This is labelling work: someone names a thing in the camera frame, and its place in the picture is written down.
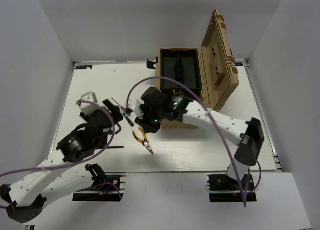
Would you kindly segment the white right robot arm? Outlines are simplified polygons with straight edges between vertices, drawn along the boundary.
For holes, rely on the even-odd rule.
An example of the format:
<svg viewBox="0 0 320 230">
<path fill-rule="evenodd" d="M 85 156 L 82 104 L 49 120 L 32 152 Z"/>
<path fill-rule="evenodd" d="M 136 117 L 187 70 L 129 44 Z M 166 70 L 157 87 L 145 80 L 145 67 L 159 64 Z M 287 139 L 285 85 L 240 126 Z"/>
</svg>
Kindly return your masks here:
<svg viewBox="0 0 320 230">
<path fill-rule="evenodd" d="M 260 120 L 229 117 L 212 109 L 205 110 L 184 93 L 161 93 L 148 88 L 136 100 L 135 122 L 147 133 L 157 133 L 164 120 L 193 125 L 222 136 L 237 147 L 225 176 L 216 180 L 216 190 L 237 191 L 250 167 L 257 164 L 265 137 Z"/>
</svg>

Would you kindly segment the large dark hex key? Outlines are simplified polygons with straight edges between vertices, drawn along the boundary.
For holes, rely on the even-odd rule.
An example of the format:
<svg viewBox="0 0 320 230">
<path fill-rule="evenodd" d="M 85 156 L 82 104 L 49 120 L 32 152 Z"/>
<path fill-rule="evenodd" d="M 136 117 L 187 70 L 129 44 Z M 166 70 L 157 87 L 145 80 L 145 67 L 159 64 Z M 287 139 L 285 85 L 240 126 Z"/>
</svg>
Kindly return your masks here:
<svg viewBox="0 0 320 230">
<path fill-rule="evenodd" d="M 107 149 L 124 149 L 124 146 L 109 146 Z"/>
</svg>

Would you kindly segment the black toolbox tray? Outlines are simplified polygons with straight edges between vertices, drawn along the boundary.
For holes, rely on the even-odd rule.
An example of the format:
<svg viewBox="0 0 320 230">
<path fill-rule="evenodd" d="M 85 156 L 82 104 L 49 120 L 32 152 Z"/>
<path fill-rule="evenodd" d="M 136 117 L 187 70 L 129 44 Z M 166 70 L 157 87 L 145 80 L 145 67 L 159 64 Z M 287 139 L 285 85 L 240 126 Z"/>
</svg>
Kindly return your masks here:
<svg viewBox="0 0 320 230">
<path fill-rule="evenodd" d="M 202 91 L 200 62 L 196 49 L 161 49 L 160 76 L 175 80 L 196 95 Z"/>
</svg>

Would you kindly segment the tan plastic toolbox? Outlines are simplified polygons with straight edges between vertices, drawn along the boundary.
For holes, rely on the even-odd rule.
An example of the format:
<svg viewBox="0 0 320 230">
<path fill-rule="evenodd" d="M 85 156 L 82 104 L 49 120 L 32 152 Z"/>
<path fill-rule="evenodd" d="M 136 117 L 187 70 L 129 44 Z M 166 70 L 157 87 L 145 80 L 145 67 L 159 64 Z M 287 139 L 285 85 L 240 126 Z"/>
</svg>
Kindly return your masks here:
<svg viewBox="0 0 320 230">
<path fill-rule="evenodd" d="M 193 91 L 204 104 L 219 112 L 239 85 L 238 69 L 230 48 L 224 17 L 214 10 L 200 48 L 160 48 L 155 69 L 156 87 L 164 94 Z"/>
</svg>

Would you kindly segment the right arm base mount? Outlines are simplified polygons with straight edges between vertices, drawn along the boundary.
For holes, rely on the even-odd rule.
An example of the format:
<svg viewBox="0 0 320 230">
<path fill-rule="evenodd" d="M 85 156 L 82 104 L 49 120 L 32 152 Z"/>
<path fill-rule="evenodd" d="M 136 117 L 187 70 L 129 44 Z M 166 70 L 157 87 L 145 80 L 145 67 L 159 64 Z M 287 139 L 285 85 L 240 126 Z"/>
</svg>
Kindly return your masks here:
<svg viewBox="0 0 320 230">
<path fill-rule="evenodd" d="M 245 174 L 241 184 L 245 191 L 247 175 Z M 209 174 L 207 175 L 207 184 L 209 191 L 210 203 L 240 203 L 243 202 L 237 181 L 226 181 L 225 174 Z M 253 176 L 250 175 L 246 202 L 257 202 L 255 193 L 255 183 Z"/>
</svg>

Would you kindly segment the yellow handled needle-nose pliers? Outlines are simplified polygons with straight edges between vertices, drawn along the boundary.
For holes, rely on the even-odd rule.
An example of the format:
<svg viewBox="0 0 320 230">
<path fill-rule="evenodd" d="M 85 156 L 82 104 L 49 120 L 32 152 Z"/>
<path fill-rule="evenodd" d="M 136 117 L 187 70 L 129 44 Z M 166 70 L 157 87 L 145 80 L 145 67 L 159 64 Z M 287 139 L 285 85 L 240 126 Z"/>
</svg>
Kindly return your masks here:
<svg viewBox="0 0 320 230">
<path fill-rule="evenodd" d="M 152 150 L 152 147 L 150 145 L 150 142 L 148 141 L 147 135 L 144 131 L 144 129 L 139 126 L 138 130 L 142 133 L 142 138 L 138 137 L 135 131 L 132 132 L 133 137 L 135 138 L 136 141 L 138 141 L 140 144 L 142 144 L 152 155 L 154 155 L 154 152 Z"/>
</svg>

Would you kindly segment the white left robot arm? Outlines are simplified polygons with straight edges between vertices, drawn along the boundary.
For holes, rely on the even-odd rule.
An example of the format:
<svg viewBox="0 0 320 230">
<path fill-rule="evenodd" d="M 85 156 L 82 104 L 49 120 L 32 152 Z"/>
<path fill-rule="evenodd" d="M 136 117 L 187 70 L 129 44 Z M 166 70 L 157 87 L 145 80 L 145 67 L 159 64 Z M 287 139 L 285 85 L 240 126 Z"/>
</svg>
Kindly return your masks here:
<svg viewBox="0 0 320 230">
<path fill-rule="evenodd" d="M 64 137 L 56 149 L 36 168 L 14 184 L 0 187 L 7 202 L 8 217 L 25 224 L 38 217 L 45 207 L 74 192 L 97 191 L 104 187 L 119 190 L 120 177 L 107 176 L 98 164 L 88 162 L 103 153 L 117 134 L 123 120 L 118 106 L 108 99 L 99 106 L 95 101 L 80 100 L 80 117 L 85 121 Z"/>
</svg>

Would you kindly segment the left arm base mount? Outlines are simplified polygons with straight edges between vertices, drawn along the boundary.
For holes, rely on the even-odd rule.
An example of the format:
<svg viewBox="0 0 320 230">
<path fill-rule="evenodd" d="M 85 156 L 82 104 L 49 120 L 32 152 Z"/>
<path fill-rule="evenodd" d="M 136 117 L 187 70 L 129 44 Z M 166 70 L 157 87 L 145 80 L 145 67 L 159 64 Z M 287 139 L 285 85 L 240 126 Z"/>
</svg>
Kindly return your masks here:
<svg viewBox="0 0 320 230">
<path fill-rule="evenodd" d="M 73 202 L 107 203 L 120 202 L 125 193 L 126 175 L 124 173 L 105 173 L 102 182 L 95 182 L 86 191 L 81 190 L 73 194 Z"/>
</svg>

